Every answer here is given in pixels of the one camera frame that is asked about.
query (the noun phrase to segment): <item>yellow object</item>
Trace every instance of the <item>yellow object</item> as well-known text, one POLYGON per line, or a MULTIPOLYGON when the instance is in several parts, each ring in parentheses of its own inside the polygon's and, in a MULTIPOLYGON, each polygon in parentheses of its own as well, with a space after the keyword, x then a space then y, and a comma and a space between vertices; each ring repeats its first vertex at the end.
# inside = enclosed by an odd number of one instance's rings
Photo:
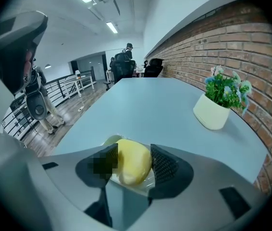
POLYGON ((152 166, 150 151, 135 141, 120 139, 118 143, 119 181, 126 185, 138 185, 145 180, 152 166))

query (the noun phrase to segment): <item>green leaves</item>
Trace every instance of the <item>green leaves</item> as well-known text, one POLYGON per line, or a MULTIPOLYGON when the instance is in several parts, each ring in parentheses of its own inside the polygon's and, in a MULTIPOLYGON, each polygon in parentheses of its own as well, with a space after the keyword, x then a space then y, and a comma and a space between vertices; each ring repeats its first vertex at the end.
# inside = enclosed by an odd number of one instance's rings
POLYGON ((217 74, 212 81, 207 83, 207 91, 205 95, 222 107, 235 107, 242 109, 244 108, 241 104, 242 98, 240 99, 237 93, 245 93, 248 91, 248 86, 241 86, 238 92, 237 88, 239 84, 237 82, 237 76, 224 78, 222 74, 217 74), (231 89, 231 91, 228 92, 228 95, 224 95, 225 87, 227 90, 228 88, 231 89))

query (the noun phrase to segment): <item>plant pot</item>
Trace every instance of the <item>plant pot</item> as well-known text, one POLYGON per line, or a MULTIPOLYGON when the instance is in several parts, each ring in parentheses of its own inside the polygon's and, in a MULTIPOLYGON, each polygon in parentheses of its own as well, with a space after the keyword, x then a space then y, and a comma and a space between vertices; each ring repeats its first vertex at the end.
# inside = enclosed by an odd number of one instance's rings
POLYGON ((224 108, 202 94, 194 106, 194 115, 198 121, 210 130, 222 129, 229 116, 230 109, 224 108))

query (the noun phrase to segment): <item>light blue table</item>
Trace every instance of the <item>light blue table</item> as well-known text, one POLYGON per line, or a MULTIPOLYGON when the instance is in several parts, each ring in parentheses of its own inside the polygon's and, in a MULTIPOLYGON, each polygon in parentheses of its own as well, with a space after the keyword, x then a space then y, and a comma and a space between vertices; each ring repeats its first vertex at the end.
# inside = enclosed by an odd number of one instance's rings
POLYGON ((69 130, 54 154, 77 152, 119 134, 219 160, 253 183, 267 149, 235 112, 211 131, 193 114, 200 89, 174 78, 128 78, 115 84, 69 130))

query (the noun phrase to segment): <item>office chair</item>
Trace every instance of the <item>office chair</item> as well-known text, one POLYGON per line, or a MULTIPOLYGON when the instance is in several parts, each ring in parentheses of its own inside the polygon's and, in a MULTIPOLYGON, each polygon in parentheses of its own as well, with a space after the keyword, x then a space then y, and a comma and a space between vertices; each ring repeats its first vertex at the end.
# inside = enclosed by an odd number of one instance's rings
MULTIPOLYGON (((115 79, 115 84, 123 78, 132 78, 132 74, 136 65, 136 62, 133 60, 117 60, 121 59, 120 57, 117 57, 117 55, 115 56, 115 61, 113 63, 113 66, 111 67, 115 79)), ((111 82, 104 82, 104 84, 107 86, 106 90, 109 90, 109 85, 111 84, 111 82)))
POLYGON ((150 60, 150 65, 145 68, 143 77, 158 77, 160 72, 163 70, 163 59, 154 58, 150 60))

